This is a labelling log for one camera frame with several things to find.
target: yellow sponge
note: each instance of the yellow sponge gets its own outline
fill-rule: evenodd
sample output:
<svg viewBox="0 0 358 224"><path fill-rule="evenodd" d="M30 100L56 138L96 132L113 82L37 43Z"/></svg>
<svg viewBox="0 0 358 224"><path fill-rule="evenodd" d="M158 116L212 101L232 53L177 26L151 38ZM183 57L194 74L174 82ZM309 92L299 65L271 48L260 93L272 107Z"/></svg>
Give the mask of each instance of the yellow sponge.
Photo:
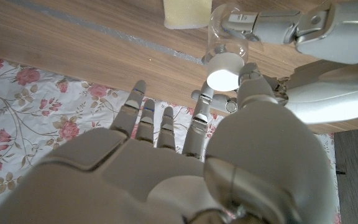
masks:
<svg viewBox="0 0 358 224"><path fill-rule="evenodd" d="M196 29L208 26L212 0L164 0L168 29Z"/></svg>

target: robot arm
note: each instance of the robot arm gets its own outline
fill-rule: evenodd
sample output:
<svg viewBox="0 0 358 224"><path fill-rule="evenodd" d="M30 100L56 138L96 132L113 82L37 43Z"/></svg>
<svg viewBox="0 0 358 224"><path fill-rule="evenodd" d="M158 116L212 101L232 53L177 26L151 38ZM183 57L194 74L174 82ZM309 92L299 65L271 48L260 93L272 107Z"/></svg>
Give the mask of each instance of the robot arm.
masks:
<svg viewBox="0 0 358 224"><path fill-rule="evenodd" d="M223 18L222 26L251 41L295 42L295 48L303 54L358 63L358 1L328 1L307 14L294 10L234 12Z"/></svg>
<svg viewBox="0 0 358 224"><path fill-rule="evenodd" d="M233 10L220 20L217 24L232 38L294 42L299 52L325 59L296 68L289 78L265 77L280 104L304 123L358 118L358 2L326 2L307 14ZM236 99L222 94L213 97L211 106L227 113L237 108Z"/></svg>

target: white cap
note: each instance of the white cap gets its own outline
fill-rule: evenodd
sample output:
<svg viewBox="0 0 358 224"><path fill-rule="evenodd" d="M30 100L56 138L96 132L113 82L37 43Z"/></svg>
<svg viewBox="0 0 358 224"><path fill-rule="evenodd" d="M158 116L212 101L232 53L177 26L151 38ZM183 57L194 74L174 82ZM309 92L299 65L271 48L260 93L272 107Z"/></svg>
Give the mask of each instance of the white cap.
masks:
<svg viewBox="0 0 358 224"><path fill-rule="evenodd" d="M239 87L239 72L244 66L242 57L231 52L215 55L207 64L207 83L216 91L231 91Z"/></svg>

